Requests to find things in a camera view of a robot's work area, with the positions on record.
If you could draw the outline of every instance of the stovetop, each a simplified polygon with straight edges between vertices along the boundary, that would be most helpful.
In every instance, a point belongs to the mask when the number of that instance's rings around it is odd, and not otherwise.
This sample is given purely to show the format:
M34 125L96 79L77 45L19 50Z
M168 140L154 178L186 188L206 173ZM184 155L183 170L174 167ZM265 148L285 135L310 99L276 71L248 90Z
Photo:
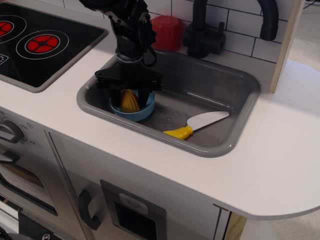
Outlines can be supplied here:
M106 35L102 28L0 4L0 80L38 93Z

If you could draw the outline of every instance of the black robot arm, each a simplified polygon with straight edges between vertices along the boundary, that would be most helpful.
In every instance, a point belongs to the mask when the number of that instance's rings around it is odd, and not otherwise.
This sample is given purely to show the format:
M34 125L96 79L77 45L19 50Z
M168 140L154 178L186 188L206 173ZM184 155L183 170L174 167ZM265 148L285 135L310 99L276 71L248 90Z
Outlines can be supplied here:
M111 20L117 39L115 50L119 61L135 64L144 53L152 51L156 33L152 30L147 4L143 0L80 0L87 8L100 11Z
M107 69L96 71L97 87L110 92L112 104L121 103L121 91L138 90L138 104L143 108L149 93L160 91L163 76L147 69L157 62L151 45L156 42L152 30L147 4L143 0L79 0L85 7L100 11L111 20L117 47L118 63ZM154 60L146 64L144 54L150 51Z

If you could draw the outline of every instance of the plywood edge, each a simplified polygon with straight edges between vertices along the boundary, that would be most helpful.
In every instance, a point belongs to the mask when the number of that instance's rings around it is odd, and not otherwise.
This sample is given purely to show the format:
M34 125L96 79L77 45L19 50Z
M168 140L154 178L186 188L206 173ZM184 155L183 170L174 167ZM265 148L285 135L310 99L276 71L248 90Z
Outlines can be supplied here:
M276 92L279 78L287 63L289 52L294 40L293 36L297 30L304 4L305 4L305 0L294 0L292 4L290 17L288 20L287 28L284 34L279 57L275 66L271 86L269 89L269 91L273 94Z
M247 219L234 212L231 213L224 240L239 240L246 225Z

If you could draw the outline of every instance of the gray sink basin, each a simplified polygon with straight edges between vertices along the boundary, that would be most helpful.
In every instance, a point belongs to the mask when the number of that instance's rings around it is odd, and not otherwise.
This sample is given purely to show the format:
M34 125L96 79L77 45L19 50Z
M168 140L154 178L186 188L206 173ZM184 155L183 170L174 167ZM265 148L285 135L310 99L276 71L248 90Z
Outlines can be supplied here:
M151 69L162 73L164 78L162 91L154 92L155 108L148 118L133 122L113 114L109 92L96 88L95 76L79 90L79 107L88 114L194 155L214 158L229 153L259 96L257 80L246 72L175 52L157 51L157 58ZM116 63L114 57L103 69ZM230 116L194 131L186 140L162 132L185 127L188 118L213 111L228 111ZM159 119L164 118L165 126L159 124Z

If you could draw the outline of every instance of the white tile wall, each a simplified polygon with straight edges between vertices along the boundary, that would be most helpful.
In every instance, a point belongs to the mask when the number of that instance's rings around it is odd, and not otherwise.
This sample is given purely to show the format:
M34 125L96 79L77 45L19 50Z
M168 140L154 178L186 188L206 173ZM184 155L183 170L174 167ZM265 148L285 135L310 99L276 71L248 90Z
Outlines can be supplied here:
M85 8L78 0L39 0L80 12L103 16ZM169 15L181 20L187 27L192 22L192 0L144 0L151 17ZM225 22L225 51L276 63L281 43L290 17L294 0L276 0L279 9L279 29L276 39L267 42L260 39L263 23L261 7L257 0L208 0L206 22L212 28L218 28L219 22Z

